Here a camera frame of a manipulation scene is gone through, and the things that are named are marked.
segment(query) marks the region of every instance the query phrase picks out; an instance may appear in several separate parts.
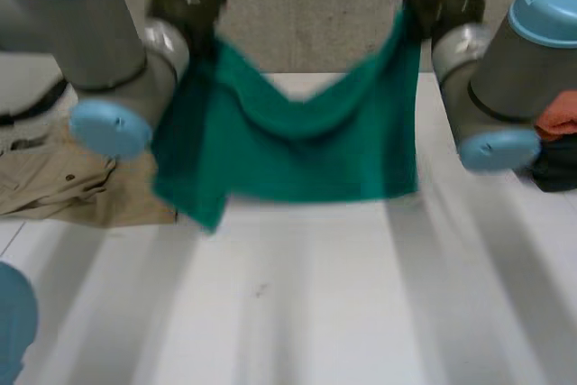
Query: khaki cloth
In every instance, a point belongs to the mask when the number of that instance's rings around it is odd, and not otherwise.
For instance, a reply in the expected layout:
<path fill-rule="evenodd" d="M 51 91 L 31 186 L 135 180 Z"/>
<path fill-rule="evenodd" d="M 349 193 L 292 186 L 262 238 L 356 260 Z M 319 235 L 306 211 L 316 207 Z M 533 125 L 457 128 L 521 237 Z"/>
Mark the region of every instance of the khaki cloth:
<path fill-rule="evenodd" d="M 175 223 L 176 213 L 151 192 L 149 153 L 117 163 L 75 144 L 63 124 L 50 144 L 0 156 L 0 215 L 95 227 Z"/>

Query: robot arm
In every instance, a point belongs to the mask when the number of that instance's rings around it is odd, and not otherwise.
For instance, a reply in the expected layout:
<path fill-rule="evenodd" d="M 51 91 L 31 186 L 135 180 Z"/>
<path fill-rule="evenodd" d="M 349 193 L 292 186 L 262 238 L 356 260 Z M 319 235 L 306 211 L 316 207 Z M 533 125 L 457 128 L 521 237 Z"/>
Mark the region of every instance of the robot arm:
<path fill-rule="evenodd" d="M 45 52 L 75 88 L 70 131 L 130 159 L 149 145 L 225 0 L 152 0 L 141 36 L 124 0 L 0 0 L 0 49 Z"/>
<path fill-rule="evenodd" d="M 515 0 L 494 38 L 484 0 L 405 0 L 432 60 L 463 166 L 526 167 L 540 151 L 534 123 L 577 89 L 577 2 Z"/>

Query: white table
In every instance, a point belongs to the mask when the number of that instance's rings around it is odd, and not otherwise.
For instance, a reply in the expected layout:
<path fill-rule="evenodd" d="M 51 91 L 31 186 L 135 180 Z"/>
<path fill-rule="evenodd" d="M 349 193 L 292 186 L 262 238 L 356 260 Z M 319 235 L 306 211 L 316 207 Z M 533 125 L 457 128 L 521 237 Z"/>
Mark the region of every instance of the white table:
<path fill-rule="evenodd" d="M 274 80 L 306 93 L 331 77 Z M 466 173 L 431 75 L 417 98 L 417 197 L 234 203 L 211 238 L 26 223 L 2 257 L 41 307 L 17 383 L 481 385 L 490 363 L 492 384 L 536 385 L 570 370 L 536 336 L 565 319 L 574 336 L 577 196 Z M 542 300 L 540 320 L 516 315 Z"/>

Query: teal cloth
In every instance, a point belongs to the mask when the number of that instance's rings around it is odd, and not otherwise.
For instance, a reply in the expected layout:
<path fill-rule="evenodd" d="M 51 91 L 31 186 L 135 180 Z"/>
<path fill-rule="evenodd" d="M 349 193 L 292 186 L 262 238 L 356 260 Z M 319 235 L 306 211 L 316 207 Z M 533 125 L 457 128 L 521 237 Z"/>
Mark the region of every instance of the teal cloth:
<path fill-rule="evenodd" d="M 232 194 L 288 203 L 417 189 L 420 45 L 398 13 L 382 49 L 306 102 L 289 101 L 230 43 L 181 81 L 152 143 L 155 193 L 214 231 Z"/>

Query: light blue joint cap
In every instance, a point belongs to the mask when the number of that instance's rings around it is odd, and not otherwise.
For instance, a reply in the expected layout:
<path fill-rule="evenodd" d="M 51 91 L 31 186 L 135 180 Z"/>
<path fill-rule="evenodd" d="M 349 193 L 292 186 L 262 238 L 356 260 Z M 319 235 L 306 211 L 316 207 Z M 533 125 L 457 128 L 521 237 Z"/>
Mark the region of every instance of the light blue joint cap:
<path fill-rule="evenodd" d="M 0 384 L 12 385 L 38 332 L 38 302 L 30 282 L 0 263 Z"/>
<path fill-rule="evenodd" d="M 577 0 L 516 0 L 508 21 L 521 37 L 536 44 L 577 48 Z"/>
<path fill-rule="evenodd" d="M 541 141 L 535 131 L 511 129 L 475 135 L 461 143 L 463 166 L 472 172 L 497 172 L 527 167 L 539 155 Z"/>
<path fill-rule="evenodd" d="M 132 160 L 152 140 L 151 126 L 132 110 L 102 100 L 81 101 L 70 112 L 71 134 L 92 152 Z"/>

